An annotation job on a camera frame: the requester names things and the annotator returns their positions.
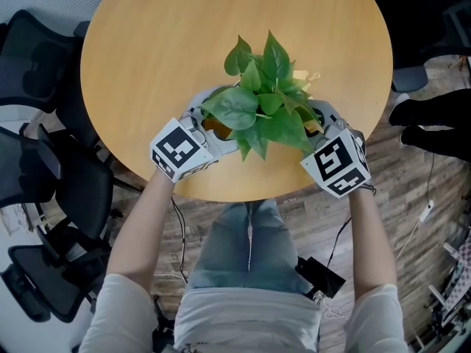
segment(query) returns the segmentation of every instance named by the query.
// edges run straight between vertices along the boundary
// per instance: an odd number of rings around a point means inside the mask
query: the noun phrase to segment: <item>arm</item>
[[[385,284],[397,283],[396,262],[370,190],[349,194],[353,231],[355,299]]]
[[[107,274],[120,274],[150,291],[173,191],[174,183],[156,170],[116,238]]]

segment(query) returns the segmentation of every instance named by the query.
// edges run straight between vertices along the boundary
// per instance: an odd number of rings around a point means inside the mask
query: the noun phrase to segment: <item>table top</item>
[[[320,74],[313,98],[330,102],[367,138],[392,79],[389,34],[374,0],[103,0],[81,67],[85,106],[100,138],[149,179],[154,136],[194,94],[238,81],[224,72],[238,35],[263,54],[269,30],[295,69]],[[271,142],[265,162],[251,151],[242,163],[237,151],[175,192],[220,202],[283,195],[313,183],[300,160],[298,149]]]

